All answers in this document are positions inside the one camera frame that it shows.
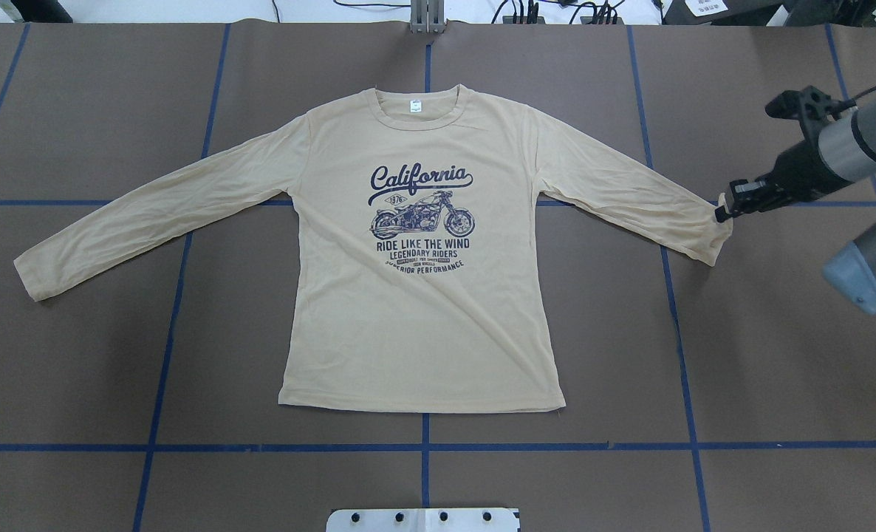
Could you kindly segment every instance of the paper label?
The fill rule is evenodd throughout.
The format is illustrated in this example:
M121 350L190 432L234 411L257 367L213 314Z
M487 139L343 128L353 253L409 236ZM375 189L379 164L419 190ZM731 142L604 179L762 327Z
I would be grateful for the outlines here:
M724 0L684 0L695 17L704 17L728 10Z

